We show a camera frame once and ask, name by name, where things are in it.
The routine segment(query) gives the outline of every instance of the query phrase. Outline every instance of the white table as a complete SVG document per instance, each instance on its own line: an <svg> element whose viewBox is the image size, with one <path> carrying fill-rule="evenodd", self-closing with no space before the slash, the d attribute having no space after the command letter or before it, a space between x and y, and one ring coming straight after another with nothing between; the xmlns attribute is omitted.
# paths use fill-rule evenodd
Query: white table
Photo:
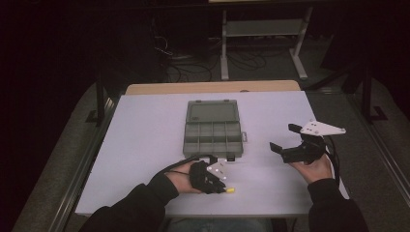
<svg viewBox="0 0 410 232"><path fill-rule="evenodd" d="M76 213L91 215L111 206L136 185L182 160L188 101L238 102L248 135L242 158L227 165L224 181L234 193L181 194L166 206L169 217L271 217L305 215L311 206L302 176L270 150L300 145L288 130L314 119L305 92L202 93L123 96L108 129ZM342 194L348 198L343 183Z"/></svg>

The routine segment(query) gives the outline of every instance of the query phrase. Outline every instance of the yellow object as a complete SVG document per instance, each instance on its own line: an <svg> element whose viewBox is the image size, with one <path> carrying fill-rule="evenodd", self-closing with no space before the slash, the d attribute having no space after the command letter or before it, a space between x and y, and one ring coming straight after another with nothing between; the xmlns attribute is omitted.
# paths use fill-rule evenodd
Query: yellow object
<svg viewBox="0 0 410 232"><path fill-rule="evenodd" d="M226 193L233 193L235 192L235 188L227 188Z"/></svg>

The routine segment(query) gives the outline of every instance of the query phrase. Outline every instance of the dark background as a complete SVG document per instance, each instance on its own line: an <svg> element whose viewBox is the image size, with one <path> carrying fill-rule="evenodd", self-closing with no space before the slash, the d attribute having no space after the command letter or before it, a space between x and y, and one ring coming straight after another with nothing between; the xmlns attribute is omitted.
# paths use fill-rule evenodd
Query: dark background
<svg viewBox="0 0 410 232"><path fill-rule="evenodd" d="M95 6L96 1L88 3ZM128 1L98 4L110 7L112 3L123 6ZM152 14L90 14L77 11L75 3L62 1L9 0L0 4L1 93L5 106L0 230L9 231L76 103L96 76L102 75L108 94L116 97L132 83L163 82L166 62L154 49ZM308 33L313 37L335 34L324 68L336 71L365 54L373 76L388 87L409 118L408 12L407 4L316 8ZM249 18L272 15L245 13ZM187 21L192 14L197 15L196 20ZM237 12L232 17L243 15ZM175 47L203 57L207 37L220 36L219 12L154 16L162 22L157 30ZM186 46L185 41L194 43Z"/></svg>

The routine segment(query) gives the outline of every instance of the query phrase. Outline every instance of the black jacket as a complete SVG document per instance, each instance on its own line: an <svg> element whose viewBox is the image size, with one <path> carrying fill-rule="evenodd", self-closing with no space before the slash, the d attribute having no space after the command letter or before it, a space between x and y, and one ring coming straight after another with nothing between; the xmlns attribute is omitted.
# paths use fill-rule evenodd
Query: black jacket
<svg viewBox="0 0 410 232"><path fill-rule="evenodd" d="M320 180L307 189L313 202L308 218L310 232L368 231L360 209L353 200L343 198L335 180ZM169 179L160 175L147 186L135 187L112 207L98 209L80 231L157 232L165 216L165 205L177 196Z"/></svg>

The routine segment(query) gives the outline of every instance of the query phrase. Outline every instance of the black cable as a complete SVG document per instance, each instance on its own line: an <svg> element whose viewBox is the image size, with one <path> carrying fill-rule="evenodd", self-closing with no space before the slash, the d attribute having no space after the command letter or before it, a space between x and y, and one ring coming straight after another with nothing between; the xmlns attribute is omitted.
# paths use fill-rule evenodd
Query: black cable
<svg viewBox="0 0 410 232"><path fill-rule="evenodd" d="M184 174L184 175L187 175L187 176L190 175L190 174L188 174L188 173L180 172L180 171L175 171L175 170L169 170L168 172L174 172L174 173Z"/></svg>
<svg viewBox="0 0 410 232"><path fill-rule="evenodd" d="M335 171L335 180L336 180L336 184L337 186L340 185L340 165L339 165L339 159L338 159L338 155L337 155L337 151L336 151L336 146L335 146L335 142L333 141L333 139L329 136L331 142L332 142L332 146L333 146L333 154L329 153L329 152L325 152L326 155L329 157L329 160L331 160L332 166L334 167L334 171Z"/></svg>
<svg viewBox="0 0 410 232"><path fill-rule="evenodd" d="M190 158L181 160L181 161L179 161L179 162L176 162L176 163L174 163L174 164L171 164L171 165L167 166L166 168L164 168L163 170L161 170L161 171L159 171L157 174L155 174L155 176L153 177L153 179L154 179L155 177L157 177L158 175L161 175L161 174L163 174L163 173L169 172L172 168L175 168L175 167L184 165L184 164L186 164L186 163L189 163L189 162L191 162L191 161L199 160L199 159L205 158L205 157L209 158L210 160L215 159L215 157L212 156L212 155L196 155L196 156L191 156Z"/></svg>
<svg viewBox="0 0 410 232"><path fill-rule="evenodd" d="M257 66L257 64L256 64L256 66L253 66L253 65L247 64L247 63L245 63L245 62L239 61L238 59L234 58L234 57L231 56L231 55L226 55L226 57L229 59L229 61L232 63L232 65L234 65L235 67L237 67L238 69L241 69L241 70L245 70L245 71L255 71L255 70L258 70L258 69L260 69L260 68L263 68L263 66L262 66L262 67L259 67L259 66ZM245 67L249 67L249 68L246 69L246 68L244 68L244 67L240 67L238 64L241 64L241 65L243 65L243 66L245 66Z"/></svg>

